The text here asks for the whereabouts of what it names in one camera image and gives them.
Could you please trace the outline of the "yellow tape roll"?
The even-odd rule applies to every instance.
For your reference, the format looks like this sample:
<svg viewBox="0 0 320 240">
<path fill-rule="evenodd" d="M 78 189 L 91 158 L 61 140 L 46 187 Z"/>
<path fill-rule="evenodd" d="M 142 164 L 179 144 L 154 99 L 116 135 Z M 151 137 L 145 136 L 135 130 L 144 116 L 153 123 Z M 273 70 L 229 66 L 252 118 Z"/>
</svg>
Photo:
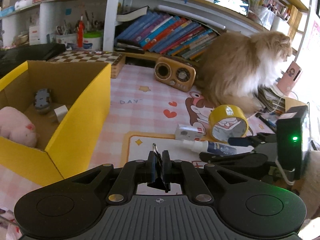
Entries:
<svg viewBox="0 0 320 240">
<path fill-rule="evenodd" d="M 223 143 L 227 143 L 231 137 L 244 137 L 249 128 L 243 111 L 233 105 L 221 105 L 213 109 L 208 124 L 210 135 Z"/>
</svg>

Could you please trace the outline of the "small white red box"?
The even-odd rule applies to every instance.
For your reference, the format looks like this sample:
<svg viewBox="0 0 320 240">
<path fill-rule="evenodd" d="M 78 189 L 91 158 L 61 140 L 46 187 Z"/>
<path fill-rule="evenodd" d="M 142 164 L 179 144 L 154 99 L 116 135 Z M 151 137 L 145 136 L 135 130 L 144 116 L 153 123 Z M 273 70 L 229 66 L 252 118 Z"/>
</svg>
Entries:
<svg viewBox="0 0 320 240">
<path fill-rule="evenodd" d="M 188 125 L 178 125 L 175 131 L 176 140 L 199 141 L 204 137 L 204 129 Z"/>
</svg>

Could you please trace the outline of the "brown cardboard piece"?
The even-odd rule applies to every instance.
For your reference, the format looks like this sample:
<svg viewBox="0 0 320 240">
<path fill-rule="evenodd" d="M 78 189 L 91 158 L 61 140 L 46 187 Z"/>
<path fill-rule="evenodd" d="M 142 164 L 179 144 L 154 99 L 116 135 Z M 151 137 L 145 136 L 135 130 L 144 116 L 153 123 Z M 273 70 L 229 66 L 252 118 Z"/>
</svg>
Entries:
<svg viewBox="0 0 320 240">
<path fill-rule="evenodd" d="M 306 103 L 300 102 L 293 98 L 285 97 L 285 111 L 287 112 L 291 107 L 305 106 Z"/>
</svg>

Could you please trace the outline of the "stack of papers and magazines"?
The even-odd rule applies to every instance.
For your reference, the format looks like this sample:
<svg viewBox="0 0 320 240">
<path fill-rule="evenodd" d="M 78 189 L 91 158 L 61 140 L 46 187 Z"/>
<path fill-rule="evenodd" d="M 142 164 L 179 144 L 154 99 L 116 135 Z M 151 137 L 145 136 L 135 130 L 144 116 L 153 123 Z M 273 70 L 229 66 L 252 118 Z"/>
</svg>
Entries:
<svg viewBox="0 0 320 240">
<path fill-rule="evenodd" d="M 272 89 L 259 87 L 257 98 L 263 107 L 264 113 L 277 115 L 285 113 L 285 97 L 276 94 Z"/>
</svg>

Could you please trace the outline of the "pink cartoon holder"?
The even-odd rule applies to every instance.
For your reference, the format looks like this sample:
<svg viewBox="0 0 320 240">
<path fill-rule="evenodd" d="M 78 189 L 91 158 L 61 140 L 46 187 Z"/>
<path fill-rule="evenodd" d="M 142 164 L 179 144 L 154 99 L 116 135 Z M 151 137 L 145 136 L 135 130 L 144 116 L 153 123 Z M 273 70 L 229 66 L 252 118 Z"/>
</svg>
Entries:
<svg viewBox="0 0 320 240">
<path fill-rule="evenodd" d="M 277 88 L 284 94 L 288 95 L 299 77 L 301 76 L 302 69 L 295 61 L 292 61 L 287 71 L 283 74 L 282 78 L 277 83 Z"/>
</svg>

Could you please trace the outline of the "pink checked table mat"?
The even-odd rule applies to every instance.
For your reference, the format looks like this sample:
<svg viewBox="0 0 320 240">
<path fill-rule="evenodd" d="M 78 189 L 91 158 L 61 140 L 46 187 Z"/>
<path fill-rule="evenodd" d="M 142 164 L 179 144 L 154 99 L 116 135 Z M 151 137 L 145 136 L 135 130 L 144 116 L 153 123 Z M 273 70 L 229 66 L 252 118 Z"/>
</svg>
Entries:
<svg viewBox="0 0 320 240">
<path fill-rule="evenodd" d="M 117 78 L 111 77 L 110 110 L 88 168 L 103 163 L 122 166 L 132 152 L 124 147 L 127 134 L 173 135 L 177 125 L 189 123 L 185 101 L 193 98 L 193 93 L 157 82 L 151 68 L 125 66 Z M 52 102 L 46 115 L 57 122 L 54 109 Z M 12 210 L 20 197 L 40 186 L 1 165 L 1 208 Z"/>
</svg>

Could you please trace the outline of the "orange white fluffy cat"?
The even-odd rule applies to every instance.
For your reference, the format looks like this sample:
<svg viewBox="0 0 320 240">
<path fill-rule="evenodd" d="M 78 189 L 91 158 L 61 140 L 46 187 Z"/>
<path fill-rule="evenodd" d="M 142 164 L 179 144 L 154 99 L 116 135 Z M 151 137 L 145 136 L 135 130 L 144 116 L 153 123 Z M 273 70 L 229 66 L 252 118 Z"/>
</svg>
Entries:
<svg viewBox="0 0 320 240">
<path fill-rule="evenodd" d="M 279 31 L 224 33 L 201 56 L 195 86 L 215 107 L 235 105 L 252 114 L 261 109 L 254 95 L 276 82 L 291 55 L 291 38 Z"/>
</svg>

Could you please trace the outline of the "wooden retro radio speaker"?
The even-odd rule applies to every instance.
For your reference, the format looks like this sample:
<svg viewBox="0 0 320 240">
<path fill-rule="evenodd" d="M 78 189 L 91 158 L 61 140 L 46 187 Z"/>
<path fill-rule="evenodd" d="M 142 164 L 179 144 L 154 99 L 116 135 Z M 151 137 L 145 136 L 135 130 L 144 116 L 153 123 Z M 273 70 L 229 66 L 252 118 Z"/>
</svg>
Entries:
<svg viewBox="0 0 320 240">
<path fill-rule="evenodd" d="M 196 70 L 186 62 L 161 56 L 156 61 L 154 75 L 157 81 L 188 92 L 194 84 Z"/>
</svg>

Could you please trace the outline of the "yellow cardboard box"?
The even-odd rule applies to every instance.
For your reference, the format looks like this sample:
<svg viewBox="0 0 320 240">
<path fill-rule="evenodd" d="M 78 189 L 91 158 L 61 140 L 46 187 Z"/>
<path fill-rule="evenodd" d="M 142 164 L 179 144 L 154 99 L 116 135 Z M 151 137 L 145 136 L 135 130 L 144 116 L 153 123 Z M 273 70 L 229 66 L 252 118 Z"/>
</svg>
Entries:
<svg viewBox="0 0 320 240">
<path fill-rule="evenodd" d="M 35 94 L 49 89 L 60 122 L 41 115 Z M 1 139 L 1 165 L 46 186 L 84 172 L 110 110 L 111 65 L 105 62 L 26 61 L 1 79 L 1 106 L 24 113 L 39 134 L 36 147 Z"/>
</svg>

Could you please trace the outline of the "white charger cube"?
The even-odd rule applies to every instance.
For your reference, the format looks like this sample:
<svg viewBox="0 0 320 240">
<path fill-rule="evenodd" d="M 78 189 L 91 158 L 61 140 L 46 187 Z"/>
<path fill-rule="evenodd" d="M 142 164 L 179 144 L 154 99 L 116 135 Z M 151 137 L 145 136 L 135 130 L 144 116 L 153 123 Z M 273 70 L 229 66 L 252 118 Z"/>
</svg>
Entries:
<svg viewBox="0 0 320 240">
<path fill-rule="evenodd" d="M 54 109 L 54 116 L 58 123 L 60 123 L 64 119 L 67 113 L 68 108 L 66 107 L 66 105 L 62 105 Z"/>
</svg>

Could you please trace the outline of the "wooden chess board box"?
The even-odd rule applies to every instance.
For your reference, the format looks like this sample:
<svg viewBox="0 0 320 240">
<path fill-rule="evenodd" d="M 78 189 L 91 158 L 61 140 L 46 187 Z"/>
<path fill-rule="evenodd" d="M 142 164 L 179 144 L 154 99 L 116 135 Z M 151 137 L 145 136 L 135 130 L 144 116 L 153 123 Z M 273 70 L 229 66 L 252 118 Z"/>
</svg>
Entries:
<svg viewBox="0 0 320 240">
<path fill-rule="evenodd" d="M 108 51 L 65 51 L 50 59 L 50 62 L 104 62 L 111 64 L 111 77 L 117 78 L 123 66 L 126 56 Z"/>
</svg>

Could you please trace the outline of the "grey toy car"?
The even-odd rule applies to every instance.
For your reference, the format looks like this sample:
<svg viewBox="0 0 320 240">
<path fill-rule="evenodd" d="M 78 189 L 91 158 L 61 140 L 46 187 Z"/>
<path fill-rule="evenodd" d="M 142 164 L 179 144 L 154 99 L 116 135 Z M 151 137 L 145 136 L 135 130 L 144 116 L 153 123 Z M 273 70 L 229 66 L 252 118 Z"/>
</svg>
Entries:
<svg viewBox="0 0 320 240">
<path fill-rule="evenodd" d="M 51 90 L 39 89 L 35 94 L 34 107 L 39 114 L 47 114 L 52 109 Z"/>
</svg>

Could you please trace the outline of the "white bookshelf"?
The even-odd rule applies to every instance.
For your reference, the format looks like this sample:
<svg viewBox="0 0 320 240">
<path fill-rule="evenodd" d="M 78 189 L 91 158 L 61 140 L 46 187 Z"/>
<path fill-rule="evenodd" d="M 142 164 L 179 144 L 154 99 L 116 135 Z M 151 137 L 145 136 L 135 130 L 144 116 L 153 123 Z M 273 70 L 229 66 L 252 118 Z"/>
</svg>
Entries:
<svg viewBox="0 0 320 240">
<path fill-rule="evenodd" d="M 1 36 L 4 48 L 13 47 L 21 33 L 35 31 L 34 43 L 45 44 L 58 26 L 102 22 L 103 50 L 115 44 L 116 27 L 123 26 L 120 15 L 138 8 L 163 11 L 197 20 L 220 31 L 237 31 L 245 35 L 278 30 L 296 34 L 307 7 L 301 0 L 244 0 L 249 10 L 242 13 L 217 0 L 1 0 Z"/>
</svg>

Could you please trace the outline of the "row of colourful books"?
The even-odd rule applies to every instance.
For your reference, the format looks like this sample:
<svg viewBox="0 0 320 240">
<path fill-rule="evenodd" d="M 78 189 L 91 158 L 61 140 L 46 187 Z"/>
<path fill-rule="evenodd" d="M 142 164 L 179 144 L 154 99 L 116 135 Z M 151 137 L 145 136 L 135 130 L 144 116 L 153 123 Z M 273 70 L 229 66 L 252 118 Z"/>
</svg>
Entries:
<svg viewBox="0 0 320 240">
<path fill-rule="evenodd" d="M 142 16 L 116 27 L 114 50 L 147 51 L 198 62 L 218 36 L 217 30 L 197 20 L 147 9 Z"/>
</svg>

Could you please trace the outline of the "white green lid jar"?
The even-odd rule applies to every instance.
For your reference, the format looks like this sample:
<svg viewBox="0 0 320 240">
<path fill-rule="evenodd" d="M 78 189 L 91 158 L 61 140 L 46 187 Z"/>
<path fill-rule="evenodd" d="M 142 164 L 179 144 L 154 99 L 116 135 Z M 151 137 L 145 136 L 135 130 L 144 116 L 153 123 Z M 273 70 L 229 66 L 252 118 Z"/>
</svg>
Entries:
<svg viewBox="0 0 320 240">
<path fill-rule="evenodd" d="M 103 47 L 103 32 L 87 32 L 83 36 L 83 49 L 87 51 L 101 51 Z"/>
</svg>

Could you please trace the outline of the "pink plush pig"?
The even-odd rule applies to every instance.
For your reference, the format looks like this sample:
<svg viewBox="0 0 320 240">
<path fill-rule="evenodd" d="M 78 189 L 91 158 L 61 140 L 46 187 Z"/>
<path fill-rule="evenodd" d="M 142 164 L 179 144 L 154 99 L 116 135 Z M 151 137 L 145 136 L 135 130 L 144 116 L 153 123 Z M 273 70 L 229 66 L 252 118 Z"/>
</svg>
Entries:
<svg viewBox="0 0 320 240">
<path fill-rule="evenodd" d="M 1 137 L 24 146 L 36 146 L 36 127 L 26 115 L 9 106 L 3 107 L 0 115 Z"/>
</svg>

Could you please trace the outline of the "black piano keyboard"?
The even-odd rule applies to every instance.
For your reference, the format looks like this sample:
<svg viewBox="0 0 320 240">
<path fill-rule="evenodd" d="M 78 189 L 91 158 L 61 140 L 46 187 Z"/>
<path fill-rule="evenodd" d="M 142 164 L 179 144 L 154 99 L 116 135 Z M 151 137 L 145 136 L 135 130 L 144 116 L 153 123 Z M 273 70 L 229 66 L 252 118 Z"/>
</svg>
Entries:
<svg viewBox="0 0 320 240">
<path fill-rule="evenodd" d="M 48 61 L 66 51 L 64 44 L 21 46 L 0 52 L 0 77 L 6 76 L 25 61 Z"/>
</svg>

